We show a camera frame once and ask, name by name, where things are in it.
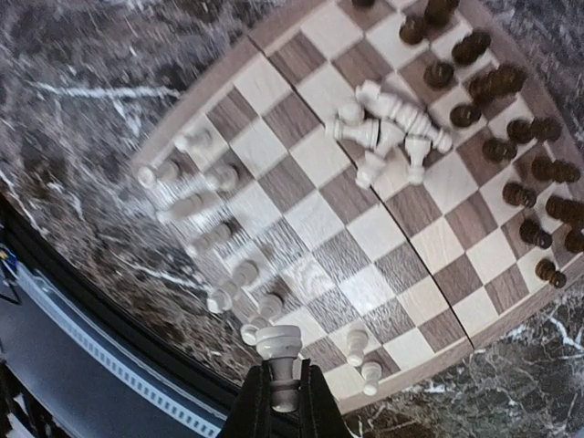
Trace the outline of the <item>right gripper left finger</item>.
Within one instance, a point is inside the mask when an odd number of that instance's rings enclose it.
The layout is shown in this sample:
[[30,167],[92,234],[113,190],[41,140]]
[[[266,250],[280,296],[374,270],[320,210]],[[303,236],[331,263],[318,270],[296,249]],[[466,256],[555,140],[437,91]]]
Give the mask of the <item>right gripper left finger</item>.
[[270,371],[252,367],[224,427],[222,438],[267,438],[271,433]]

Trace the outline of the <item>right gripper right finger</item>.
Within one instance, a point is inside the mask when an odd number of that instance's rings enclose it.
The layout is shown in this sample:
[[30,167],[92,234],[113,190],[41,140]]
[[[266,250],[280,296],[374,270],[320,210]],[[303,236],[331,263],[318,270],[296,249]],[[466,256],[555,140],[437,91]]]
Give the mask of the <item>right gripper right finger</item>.
[[298,416],[301,438],[351,437],[322,370],[309,359],[301,363]]

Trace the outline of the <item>white pawn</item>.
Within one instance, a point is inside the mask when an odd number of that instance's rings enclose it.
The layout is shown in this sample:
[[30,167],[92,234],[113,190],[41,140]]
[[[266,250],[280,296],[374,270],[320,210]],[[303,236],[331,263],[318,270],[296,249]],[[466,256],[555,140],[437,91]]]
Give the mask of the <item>white pawn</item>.
[[209,231],[194,238],[186,247],[189,256],[201,256],[215,246],[225,243],[232,236],[232,229],[227,223],[220,223]]
[[347,363],[352,367],[362,365],[365,352],[369,343],[369,336],[365,330],[353,329],[347,334]]
[[362,365],[361,376],[364,379],[363,393],[374,396],[378,393],[382,374],[381,365],[375,361],[369,361]]
[[137,171],[137,181],[145,188],[151,188],[158,183],[167,183],[180,175],[180,169],[175,162],[164,162],[160,167],[141,166]]

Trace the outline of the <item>wooden chessboard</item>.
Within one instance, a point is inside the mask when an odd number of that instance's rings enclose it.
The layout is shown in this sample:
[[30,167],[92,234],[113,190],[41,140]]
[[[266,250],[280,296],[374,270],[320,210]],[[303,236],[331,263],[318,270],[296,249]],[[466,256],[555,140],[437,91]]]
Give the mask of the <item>wooden chessboard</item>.
[[[294,1],[216,63],[167,114],[132,163],[175,162],[180,175],[146,188],[157,212],[194,193],[217,205],[167,224],[185,247],[220,223],[232,236],[193,257],[203,278],[233,281],[230,310],[245,334],[262,312],[301,329],[303,356],[324,370],[342,412],[400,391],[457,362],[558,295],[537,265],[569,283],[583,256],[547,203],[581,199],[582,182],[537,180],[534,164],[578,162],[565,131],[524,140],[488,161],[510,124],[557,110],[534,77],[482,108],[464,129],[450,120],[479,77],[526,64],[479,1],[463,1],[444,27],[415,45],[400,38],[423,1]],[[406,139],[378,145],[380,120],[356,100],[370,80],[424,110],[453,139],[446,153]],[[174,141],[208,129],[210,150]],[[378,362],[378,393],[363,393],[347,363],[347,334],[365,330],[363,363]]]

